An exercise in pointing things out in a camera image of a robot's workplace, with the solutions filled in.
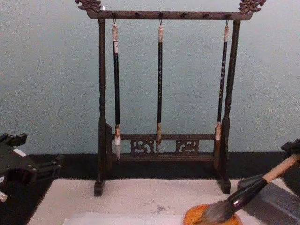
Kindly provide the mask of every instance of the white label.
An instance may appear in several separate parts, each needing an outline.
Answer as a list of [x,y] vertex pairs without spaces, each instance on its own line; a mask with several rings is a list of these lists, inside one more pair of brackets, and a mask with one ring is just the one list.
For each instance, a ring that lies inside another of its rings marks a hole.
[[114,42],[114,53],[119,53],[119,43],[117,41]]
[[13,150],[15,153],[18,153],[20,156],[27,156],[24,152],[22,152],[21,150],[18,150],[18,149],[14,149]]

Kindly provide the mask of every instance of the light blue wall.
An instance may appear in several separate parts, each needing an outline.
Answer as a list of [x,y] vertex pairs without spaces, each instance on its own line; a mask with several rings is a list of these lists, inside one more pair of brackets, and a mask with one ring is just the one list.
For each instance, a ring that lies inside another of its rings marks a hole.
[[[239,1],[102,3],[106,10],[237,11]],[[27,133],[21,149],[29,154],[96,153],[97,20],[73,0],[2,0],[0,11],[0,132]],[[277,151],[300,137],[299,12],[298,0],[268,0],[241,23],[230,151]],[[114,127],[112,20],[106,25],[106,118]],[[117,25],[121,130],[155,133],[158,21]],[[163,133],[214,132],[224,25],[163,21]],[[174,143],[163,147],[174,150]],[[212,151],[213,143],[200,147]]]

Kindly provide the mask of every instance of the black brush handle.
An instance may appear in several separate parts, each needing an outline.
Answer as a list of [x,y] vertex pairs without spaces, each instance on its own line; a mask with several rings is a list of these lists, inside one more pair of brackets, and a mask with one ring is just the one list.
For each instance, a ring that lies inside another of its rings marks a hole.
[[238,211],[247,205],[267,184],[267,181],[262,177],[255,183],[233,193],[227,200],[233,204],[234,210]]
[[163,89],[163,43],[158,43],[158,99],[157,99],[157,123],[161,122],[161,105]]
[[221,69],[221,80],[220,80],[220,91],[219,91],[219,106],[218,106],[218,112],[217,112],[217,121],[218,122],[221,122],[221,116],[222,116],[222,102],[223,102],[226,55],[227,55],[227,41],[225,41],[223,44],[222,69]]
[[114,68],[114,100],[115,100],[115,120],[120,124],[120,90],[119,90],[119,54],[118,42],[113,42],[113,68]]

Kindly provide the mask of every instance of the carved wooden finial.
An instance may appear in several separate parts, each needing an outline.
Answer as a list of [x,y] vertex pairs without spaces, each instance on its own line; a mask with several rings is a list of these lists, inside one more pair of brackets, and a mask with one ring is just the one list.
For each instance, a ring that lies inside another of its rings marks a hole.
[[267,0],[241,0],[239,11],[241,14],[248,12],[258,12],[261,8],[258,5],[263,6]]
[[87,14],[97,14],[101,8],[101,1],[98,0],[75,0],[77,4],[81,3],[81,6],[78,6],[81,10],[87,11]]

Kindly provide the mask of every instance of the brush rack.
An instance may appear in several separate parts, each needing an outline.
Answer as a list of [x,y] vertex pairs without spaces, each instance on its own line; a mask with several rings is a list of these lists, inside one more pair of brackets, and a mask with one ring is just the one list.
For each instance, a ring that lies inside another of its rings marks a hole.
[[99,24],[99,92],[100,118],[98,124],[98,177],[94,186],[95,196],[101,196],[108,172],[113,169],[113,161],[117,161],[113,154],[112,127],[105,119],[105,20],[106,19],[163,19],[163,20],[232,20],[233,33],[230,59],[226,83],[226,98],[224,116],[222,119],[221,148],[216,148],[211,154],[199,152],[199,141],[214,140],[212,134],[162,134],[162,140],[176,142],[174,153],[154,152],[156,134],[122,134],[122,140],[130,140],[131,153],[122,154],[121,162],[130,161],[198,161],[211,163],[216,179],[223,193],[230,193],[228,172],[228,137],[230,129],[230,107],[232,101],[235,63],[238,49],[239,29],[241,21],[250,20],[254,12],[258,12],[266,0],[241,0],[238,12],[174,12],[174,11],[105,11],[98,0],[75,0],[81,10],[85,10],[91,19],[98,19]]

